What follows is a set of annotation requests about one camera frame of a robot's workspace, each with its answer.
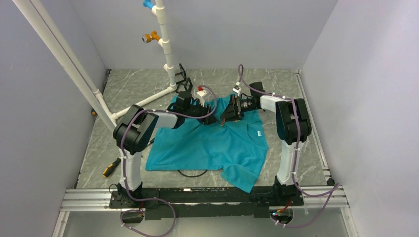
gray marble tabletop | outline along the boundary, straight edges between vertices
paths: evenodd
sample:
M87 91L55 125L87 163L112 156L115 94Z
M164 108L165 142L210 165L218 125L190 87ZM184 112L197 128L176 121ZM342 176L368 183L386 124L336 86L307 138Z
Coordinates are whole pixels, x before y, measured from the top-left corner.
M191 69L186 70L194 88L199 84L210 86L218 97L231 93L232 86L238 79L237 69ZM251 83L261 81L268 92L301 98L298 83L292 70L245 69L244 79ZM168 77L164 70L112 70L104 91L104 99L111 112L117 112L167 88ZM168 94L147 104L149 109L165 109L174 96ZM255 186L270 186L278 172L281 161L281 140L276 132L275 114L259 111L269 150L266 161ZM186 178L177 171L145 171L148 154L152 146L143 152L141 176L143 187L231 187L220 176L221 170L211 170L198 178ZM119 156L116 141L104 123L97 118L93 127L86 156L79 175L78 189L108 188L118 183L120 166L108 178L102 176L103 170ZM202 171L184 171L194 175ZM308 137L298 167L299 183L303 186L326 185L322 164L314 143L313 135Z

blue valve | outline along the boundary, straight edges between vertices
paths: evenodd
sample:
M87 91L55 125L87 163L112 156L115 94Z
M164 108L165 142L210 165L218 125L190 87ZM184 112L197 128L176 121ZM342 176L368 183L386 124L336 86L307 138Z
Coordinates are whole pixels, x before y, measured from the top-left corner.
M144 7L148 7L149 9L151 9L152 7L154 7L153 3L151 3L151 0L144 0L143 6Z

yellow and black screwdriver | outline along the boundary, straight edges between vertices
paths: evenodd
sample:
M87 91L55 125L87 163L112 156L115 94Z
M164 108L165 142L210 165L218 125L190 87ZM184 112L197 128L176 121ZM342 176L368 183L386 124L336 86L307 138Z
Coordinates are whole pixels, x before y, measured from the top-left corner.
M116 159L116 161L114 161L112 164L110 164L106 169L105 169L105 171L103 172L103 176L105 177L105 178L108 178L109 177L109 175L111 175L114 171L115 171L115 169L118 167L118 165L121 163L121 158L120 157L118 157L117 159Z

orange valve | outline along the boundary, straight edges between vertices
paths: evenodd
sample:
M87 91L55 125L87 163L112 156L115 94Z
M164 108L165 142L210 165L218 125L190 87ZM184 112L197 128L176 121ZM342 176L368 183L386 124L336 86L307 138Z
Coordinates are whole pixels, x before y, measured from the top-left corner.
M145 34L142 38L144 43L150 43L152 40L160 40L160 36L157 34L156 31L153 31L150 34Z

teal cloth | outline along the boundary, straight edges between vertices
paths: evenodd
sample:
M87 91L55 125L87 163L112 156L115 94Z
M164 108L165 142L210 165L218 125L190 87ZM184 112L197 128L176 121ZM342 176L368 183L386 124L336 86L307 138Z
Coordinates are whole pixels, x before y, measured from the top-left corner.
M146 170L222 168L223 179L250 193L265 163L268 145L257 111L246 112L242 120L221 126L219 118L229 100L229 96L218 98L217 123L205 126L187 118L177 129L160 128Z

